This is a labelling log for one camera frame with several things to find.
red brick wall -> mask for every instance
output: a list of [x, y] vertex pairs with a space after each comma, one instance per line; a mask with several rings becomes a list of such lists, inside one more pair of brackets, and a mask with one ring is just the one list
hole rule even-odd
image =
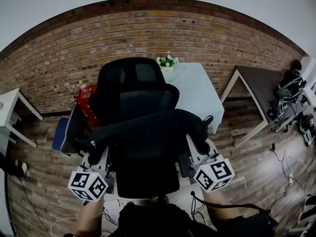
[[[217, 93], [235, 65], [285, 71], [304, 52], [244, 14], [192, 0], [115, 0], [51, 18], [0, 53], [0, 90], [20, 87], [41, 113], [69, 110], [78, 81], [95, 84], [105, 63], [171, 51], [201, 62]], [[241, 84], [232, 96], [244, 96]]]

white tablecloth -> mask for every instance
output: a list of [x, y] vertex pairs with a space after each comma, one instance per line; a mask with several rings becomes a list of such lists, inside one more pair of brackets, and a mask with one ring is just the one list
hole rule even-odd
[[163, 73], [166, 83], [176, 86], [180, 97], [176, 109], [182, 109], [199, 116], [214, 117], [209, 131], [215, 134], [222, 122], [224, 107], [201, 63], [181, 62], [176, 64], [172, 74]]

flower vase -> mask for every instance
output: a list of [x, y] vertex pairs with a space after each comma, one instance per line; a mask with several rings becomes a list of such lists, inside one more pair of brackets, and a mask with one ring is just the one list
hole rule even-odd
[[164, 67], [164, 66], [160, 66], [160, 69], [163, 73], [167, 73], [167, 74], [172, 74], [173, 73], [173, 68], [174, 65], [171, 67]]

white wall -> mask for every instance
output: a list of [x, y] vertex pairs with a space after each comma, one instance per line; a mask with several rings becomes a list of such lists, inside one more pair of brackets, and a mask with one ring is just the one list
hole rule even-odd
[[[0, 50], [35, 25], [104, 0], [0, 0]], [[200, 0], [247, 14], [281, 32], [316, 57], [316, 0]]]

power strip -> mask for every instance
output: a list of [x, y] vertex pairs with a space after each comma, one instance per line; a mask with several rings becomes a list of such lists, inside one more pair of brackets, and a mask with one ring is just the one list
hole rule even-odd
[[293, 174], [292, 173], [290, 173], [290, 175], [288, 177], [288, 181], [289, 181], [290, 186], [292, 186], [293, 185]]

